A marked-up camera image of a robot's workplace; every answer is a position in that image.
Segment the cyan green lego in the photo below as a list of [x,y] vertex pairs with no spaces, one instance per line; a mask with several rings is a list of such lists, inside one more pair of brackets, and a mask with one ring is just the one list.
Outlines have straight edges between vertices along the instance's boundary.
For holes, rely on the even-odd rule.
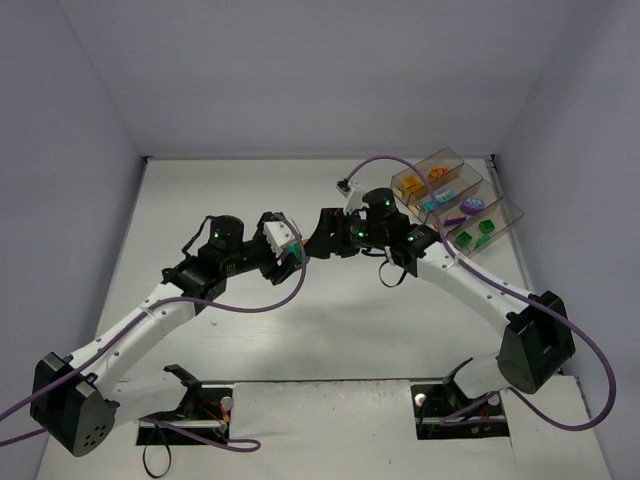
[[286,246],[280,254],[280,259],[284,261],[290,254],[292,254],[297,263],[302,262],[302,251],[304,250],[304,243],[293,242]]

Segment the orange lego plate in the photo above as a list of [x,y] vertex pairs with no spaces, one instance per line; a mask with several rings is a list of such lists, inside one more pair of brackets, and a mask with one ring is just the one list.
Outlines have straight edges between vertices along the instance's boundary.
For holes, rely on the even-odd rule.
[[423,187],[424,187],[424,184],[422,182],[417,182],[412,184],[405,184],[404,190],[407,192],[407,194],[413,194],[421,190]]

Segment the yellow curved lego brick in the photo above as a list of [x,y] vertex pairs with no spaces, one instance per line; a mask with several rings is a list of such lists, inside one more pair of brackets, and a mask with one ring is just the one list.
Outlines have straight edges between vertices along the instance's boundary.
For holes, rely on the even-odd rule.
[[409,176],[406,177],[402,180],[402,184],[406,187],[406,188],[410,188],[412,185],[415,184],[420,184],[421,180],[419,177],[416,176]]

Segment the purple butterfly lego brick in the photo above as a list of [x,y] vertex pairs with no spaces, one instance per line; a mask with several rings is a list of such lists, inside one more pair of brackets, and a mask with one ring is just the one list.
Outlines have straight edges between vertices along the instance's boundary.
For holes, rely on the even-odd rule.
[[445,219],[446,225],[459,225],[467,219],[464,214],[448,215]]

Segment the teal frog flower lego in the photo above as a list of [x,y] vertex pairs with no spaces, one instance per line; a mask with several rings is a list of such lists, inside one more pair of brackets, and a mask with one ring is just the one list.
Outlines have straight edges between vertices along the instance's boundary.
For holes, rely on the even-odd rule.
[[455,192],[452,189],[442,189],[435,193],[435,199],[438,204],[446,203],[455,197]]

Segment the dark green square lego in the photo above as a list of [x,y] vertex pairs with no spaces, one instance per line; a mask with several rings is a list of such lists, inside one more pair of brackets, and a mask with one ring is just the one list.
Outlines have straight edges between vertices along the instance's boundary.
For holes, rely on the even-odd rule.
[[456,241],[461,245],[468,245],[473,240],[473,236],[467,231],[462,231],[457,237]]

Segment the purple rounded lego brick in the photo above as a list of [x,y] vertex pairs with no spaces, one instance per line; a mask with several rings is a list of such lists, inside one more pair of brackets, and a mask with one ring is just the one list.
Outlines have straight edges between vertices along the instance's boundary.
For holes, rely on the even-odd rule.
[[478,197],[467,197],[460,204],[460,211],[466,215],[477,215],[486,208],[485,202]]

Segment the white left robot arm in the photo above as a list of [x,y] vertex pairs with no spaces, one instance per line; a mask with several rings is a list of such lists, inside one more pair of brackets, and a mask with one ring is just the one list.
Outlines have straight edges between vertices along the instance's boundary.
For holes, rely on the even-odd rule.
[[301,234],[282,213],[264,213],[251,239],[233,216],[208,217],[199,230],[208,240],[164,269],[160,283],[115,326],[66,356],[51,352],[37,363],[30,416],[72,456],[91,453],[114,428],[148,414],[191,414],[201,383],[183,367],[123,378],[170,333],[204,309],[218,308],[228,279],[258,271],[278,285],[306,271]]

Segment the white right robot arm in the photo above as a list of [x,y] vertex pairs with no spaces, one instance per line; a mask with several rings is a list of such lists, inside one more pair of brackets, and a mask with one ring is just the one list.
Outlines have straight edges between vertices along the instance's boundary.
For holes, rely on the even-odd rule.
[[483,318],[501,337],[497,352],[457,366],[448,381],[464,397],[513,388],[536,393],[575,352],[571,330],[557,320],[563,301],[547,291],[513,295],[499,278],[464,259],[434,229],[400,212],[388,188],[353,209],[324,208],[305,244],[311,258],[342,258],[377,249],[407,274],[438,286]]

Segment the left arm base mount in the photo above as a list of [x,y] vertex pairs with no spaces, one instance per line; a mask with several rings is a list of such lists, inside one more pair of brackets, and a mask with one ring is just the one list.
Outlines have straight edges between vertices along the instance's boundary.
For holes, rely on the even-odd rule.
[[[173,364],[164,368],[186,388],[180,403],[173,410],[150,415],[177,428],[218,445],[229,441],[229,426],[233,403],[233,387],[205,385],[183,367]],[[136,438],[137,446],[200,446],[202,442],[168,427],[141,422]]]

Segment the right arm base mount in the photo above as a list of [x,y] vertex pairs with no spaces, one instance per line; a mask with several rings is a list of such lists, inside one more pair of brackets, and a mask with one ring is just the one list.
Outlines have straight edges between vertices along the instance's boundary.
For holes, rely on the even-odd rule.
[[410,386],[416,439],[481,440],[510,436],[500,396],[467,398],[454,385],[455,375],[471,359],[458,365],[439,381]]

